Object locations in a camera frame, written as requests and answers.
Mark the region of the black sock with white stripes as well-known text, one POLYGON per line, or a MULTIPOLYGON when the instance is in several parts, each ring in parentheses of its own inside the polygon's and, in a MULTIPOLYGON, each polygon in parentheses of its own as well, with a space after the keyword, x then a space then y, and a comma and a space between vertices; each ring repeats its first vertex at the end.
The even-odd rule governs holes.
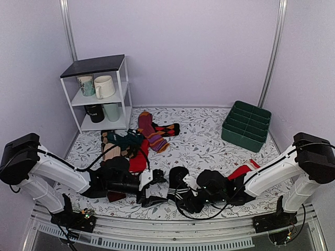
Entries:
POLYGON ((179 201, 183 199, 183 195, 188 192, 188 187, 186 184, 178 185, 176 182, 176 175, 179 172, 186 171, 187 168, 183 166, 177 166, 171 168, 169 172, 169 189, 167 192, 167 198, 172 201, 179 201))

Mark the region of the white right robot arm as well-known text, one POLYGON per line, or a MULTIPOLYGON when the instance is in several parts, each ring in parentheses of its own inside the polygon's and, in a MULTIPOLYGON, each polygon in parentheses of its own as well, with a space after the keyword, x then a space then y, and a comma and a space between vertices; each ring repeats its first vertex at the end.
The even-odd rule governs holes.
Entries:
POLYGON ((278 211, 271 215, 271 224, 282 228, 322 184, 334 181, 334 146, 325 139, 298 133, 294 142, 279 157, 264 166, 244 164, 230 176, 216 170, 204 170, 197 178, 187 168, 170 171, 168 195, 178 209, 199 213, 207 203, 224 202, 242 206, 269 188, 297 176, 293 187, 277 201, 278 211))

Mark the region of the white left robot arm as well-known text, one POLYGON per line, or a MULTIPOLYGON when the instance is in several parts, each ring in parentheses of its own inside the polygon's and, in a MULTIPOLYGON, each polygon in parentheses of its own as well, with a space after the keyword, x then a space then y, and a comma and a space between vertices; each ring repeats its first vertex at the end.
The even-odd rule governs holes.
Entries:
POLYGON ((132 174, 129 161, 123 156, 107 159, 106 155, 115 149, 108 147, 101 157, 100 167, 79 169, 53 153, 39 142, 39 135, 30 133, 7 143, 1 160, 1 181, 16 186, 29 193, 34 200, 42 203, 67 227, 73 227, 78 217, 72 211, 71 200, 55 191, 45 180, 59 182, 76 193, 90 198, 103 198, 112 192, 133 194, 142 207, 166 202, 166 198, 146 196, 146 189, 157 183, 164 183, 164 173, 160 169, 145 169, 132 174))

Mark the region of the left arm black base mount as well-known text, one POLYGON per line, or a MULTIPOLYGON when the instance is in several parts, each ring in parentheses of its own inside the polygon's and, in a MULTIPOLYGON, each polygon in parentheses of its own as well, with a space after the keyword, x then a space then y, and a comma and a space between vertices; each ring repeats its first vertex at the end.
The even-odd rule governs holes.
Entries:
POLYGON ((63 194, 64 207, 63 211, 51 214, 51 223, 68 229, 93 233, 96 217, 92 209, 85 208, 80 212, 75 212, 72 209, 70 198, 63 194))

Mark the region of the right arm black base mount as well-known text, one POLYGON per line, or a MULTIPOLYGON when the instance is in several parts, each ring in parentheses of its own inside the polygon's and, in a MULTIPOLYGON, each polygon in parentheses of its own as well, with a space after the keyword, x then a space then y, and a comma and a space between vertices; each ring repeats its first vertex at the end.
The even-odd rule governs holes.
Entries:
POLYGON ((253 227, 256 233, 262 233, 282 227, 288 227, 297 223, 297 212, 287 213, 283 209, 283 196, 277 200, 276 211, 269 214, 259 215, 252 218, 253 227))

